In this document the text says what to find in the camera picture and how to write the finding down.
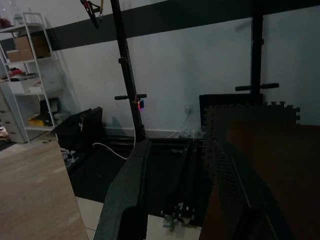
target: yellow object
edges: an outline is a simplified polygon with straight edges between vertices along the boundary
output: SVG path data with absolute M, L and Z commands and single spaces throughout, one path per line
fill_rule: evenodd
M 39 114 L 28 118 L 28 122 L 29 122 L 30 126 L 34 126 L 34 127 L 44 127 L 45 126 L 45 122 L 43 120 L 35 119 L 38 115 Z

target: black wall stripe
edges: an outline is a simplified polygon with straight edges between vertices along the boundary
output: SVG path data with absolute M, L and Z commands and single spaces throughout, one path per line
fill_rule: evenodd
M 269 0 L 263 13 L 273 14 L 319 5 L 319 0 Z M 161 33 L 252 16 L 253 0 L 168 0 L 122 12 L 128 38 Z M 112 14 L 103 17 L 99 29 L 83 20 L 47 30 L 54 51 L 116 40 Z M 12 39 L 2 40 L 5 50 Z

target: power socket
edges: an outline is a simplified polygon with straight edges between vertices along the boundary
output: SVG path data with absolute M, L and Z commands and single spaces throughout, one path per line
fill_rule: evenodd
M 192 104 L 185 104 L 184 105 L 184 112 L 186 114 L 191 114 L 194 112 L 194 106 Z

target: white shelving unit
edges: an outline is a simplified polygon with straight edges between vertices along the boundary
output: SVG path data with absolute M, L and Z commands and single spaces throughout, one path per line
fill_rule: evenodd
M 26 61 L 9 62 L 9 61 L 7 61 L 6 54 L 5 54 L 4 49 L 1 46 L 1 44 L 0 44 L 0 51 L 1 51 L 1 62 L 4 65 L 4 68 L 5 68 L 5 71 L 6 71 L 6 74 L 7 74 L 9 81 L 11 81 L 9 73 L 8 73 L 9 66 L 12 66 L 12 65 L 16 66 L 18 64 L 22 64 L 22 65 L 24 65 L 26 73 L 28 73 L 28 67 L 27 67 L 28 65 L 27 64 L 35 64 L 36 73 L 38 75 L 38 79 L 40 81 L 40 87 L 41 87 L 42 91 L 41 92 L 13 93 L 15 104 L 18 109 L 19 117 L 20 117 L 20 120 L 22 121 L 23 130 L 26 134 L 28 142 L 30 142 L 31 139 L 30 139 L 30 136 L 28 136 L 28 131 L 41 131 L 41 132 L 39 132 L 39 135 L 40 135 L 43 132 L 52 131 L 55 128 L 56 125 L 55 125 L 54 116 L 53 116 L 53 113 L 52 113 L 52 110 L 51 110 L 51 107 L 49 104 L 48 94 L 60 90 L 62 85 L 61 85 L 60 79 L 54 78 L 54 81 L 59 82 L 58 87 L 57 86 L 55 86 L 54 88 L 48 87 L 51 84 L 51 82 L 53 81 L 53 77 L 41 73 L 41 69 L 40 69 L 41 64 L 45 63 L 46 61 L 48 61 L 48 62 L 55 61 L 52 47 L 51 47 L 46 29 L 45 29 L 41 14 L 40 13 L 24 12 L 22 14 L 22 17 L 23 17 L 24 24 L 0 29 L 0 34 L 4 34 L 4 33 L 11 34 L 13 38 L 16 38 L 16 37 L 19 37 L 21 35 L 26 34 L 28 37 L 29 43 L 30 43 L 30 48 L 31 48 L 34 59 L 26 60 Z M 35 23 L 35 22 L 30 22 L 30 21 L 28 22 L 27 19 L 28 20 L 29 19 L 38 19 L 40 23 Z M 31 38 L 31 33 L 40 32 L 40 31 L 43 31 L 43 33 L 44 33 L 47 45 L 50 50 L 50 57 L 37 58 L 37 56 L 36 56 L 35 47 L 34 47 L 34 44 L 33 44 L 32 38 Z M 56 69 L 56 72 L 58 73 L 57 65 L 55 63 L 53 63 L 53 64 L 54 64 L 53 68 Z M 32 115 L 35 114 L 36 112 L 32 111 L 31 108 L 29 108 L 27 104 L 25 104 L 25 105 L 24 105 L 24 103 L 19 104 L 19 99 L 18 99 L 19 96 L 26 96 L 26 97 L 27 96 L 37 96 L 38 100 L 41 98 L 40 96 L 44 97 L 46 104 L 47 104 L 48 111 L 49 111 L 52 126 L 30 126 L 28 124 L 28 118 L 32 117 Z

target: white cable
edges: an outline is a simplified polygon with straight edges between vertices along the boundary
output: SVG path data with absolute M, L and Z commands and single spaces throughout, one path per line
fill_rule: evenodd
M 121 156 L 120 154 L 118 154 L 118 153 L 116 153 L 115 151 L 113 151 L 113 150 L 111 149 L 111 147 L 109 147 L 109 146 L 107 146 L 107 145 L 104 145 L 104 144 L 102 144 L 102 143 L 100 143 L 100 142 L 95 142 L 95 143 L 92 144 L 92 146 L 94 146 L 94 145 L 104 146 L 104 147 L 106 147 L 108 150 L 110 150 L 114 155 L 117 155 L 118 157 L 120 157 L 120 158 L 122 158 L 122 159 L 124 159 L 124 160 L 127 160 L 127 159 L 131 156 L 131 154 L 132 154 L 132 152 L 133 152 L 133 150 L 134 150 L 134 148 L 135 148 L 135 146 L 136 146 L 136 129 L 135 129 L 135 127 L 133 127 L 133 135 L 134 135 L 133 149 L 132 149 L 132 151 L 131 151 L 131 153 L 130 153 L 130 155 L 129 155 L 128 157 Z
M 188 115 L 186 116 L 186 118 L 184 119 L 184 121 L 181 123 L 181 126 L 179 127 L 179 129 L 177 131 L 175 131 L 174 133 L 172 133 L 170 136 L 167 136 L 166 138 L 169 139 L 172 136 L 174 136 L 175 134 L 179 133 L 181 131 L 181 129 L 183 128 L 183 126 L 188 123 L 190 117 L 190 113 L 188 113 Z

